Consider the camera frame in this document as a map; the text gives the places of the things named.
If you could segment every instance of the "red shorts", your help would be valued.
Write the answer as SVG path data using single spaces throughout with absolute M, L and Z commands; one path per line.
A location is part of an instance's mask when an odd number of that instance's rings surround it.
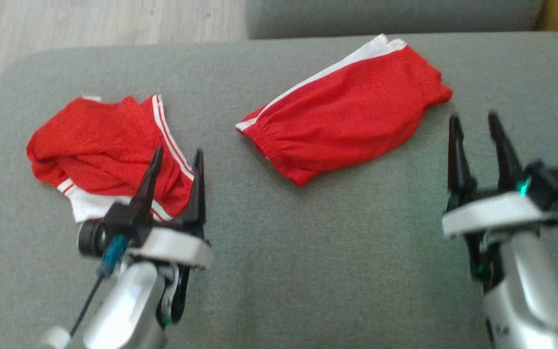
M 36 178 L 70 199 L 75 221 L 103 217 L 128 203 L 158 146 L 164 149 L 152 213 L 170 221 L 188 204 L 193 172 L 165 121 L 161 97 L 142 103 L 77 98 L 40 127 L 27 144 Z
M 380 35 L 247 115 L 237 130 L 303 186 L 407 141 L 426 108 L 449 101 L 440 72 L 402 40 Z

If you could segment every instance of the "green led light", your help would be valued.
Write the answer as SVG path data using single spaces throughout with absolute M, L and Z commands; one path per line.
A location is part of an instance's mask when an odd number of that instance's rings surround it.
M 516 190 L 520 192 L 521 196 L 525 196 L 527 194 L 527 190 L 529 190 L 530 185 L 531 185 L 531 178 L 527 178 L 526 181 L 520 181 L 516 183 Z
M 163 325 L 164 326 L 168 326 L 168 325 L 172 325 L 173 321 L 171 320 L 171 317 L 169 316 L 163 316 Z

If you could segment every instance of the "gray couch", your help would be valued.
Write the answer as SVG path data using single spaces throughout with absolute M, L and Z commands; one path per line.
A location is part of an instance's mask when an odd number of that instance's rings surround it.
M 103 101 L 161 93 L 184 153 L 205 151 L 206 234 L 217 262 L 192 276 L 170 348 L 489 348 L 465 246 L 440 227 L 448 117 L 460 113 L 483 185 L 496 183 L 490 108 L 524 161 L 558 163 L 558 33 L 403 35 L 443 72 L 451 102 L 429 110 L 397 150 L 295 187 L 235 122 L 371 38 L 65 49 L 8 69 L 0 349 L 31 348 L 49 326 L 70 326 L 93 283 L 97 261 L 76 250 L 68 200 L 33 178 L 24 151 L 80 91 Z M 558 267 L 558 229 L 543 239 Z
M 529 31 L 543 0 L 248 0 L 249 38 Z

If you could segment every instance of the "robotic arm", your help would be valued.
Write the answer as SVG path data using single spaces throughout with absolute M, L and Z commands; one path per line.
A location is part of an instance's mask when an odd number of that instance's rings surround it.
M 558 274 L 540 242 L 543 225 L 558 225 L 558 168 L 536 161 L 523 170 L 496 113 L 488 121 L 498 158 L 494 190 L 478 190 L 459 119 L 449 120 L 443 232 L 465 239 L 492 347 L 558 349 Z
M 162 148 L 129 204 L 114 203 L 102 219 L 86 221 L 79 230 L 81 254 L 101 258 L 97 281 L 73 329 L 48 331 L 40 348 L 64 349 L 75 335 L 93 294 L 120 263 L 118 281 L 84 333 L 87 349 L 161 349 L 166 326 L 179 322 L 186 302 L 191 269 L 211 266 L 213 254 L 204 240 L 206 222 L 203 153 L 193 161 L 193 188 L 188 206 L 170 222 L 154 222 L 151 214 Z

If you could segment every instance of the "wooden floor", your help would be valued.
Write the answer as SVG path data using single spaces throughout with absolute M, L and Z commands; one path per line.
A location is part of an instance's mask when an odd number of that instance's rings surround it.
M 245 0 L 0 0 L 0 74 L 47 49 L 245 40 Z

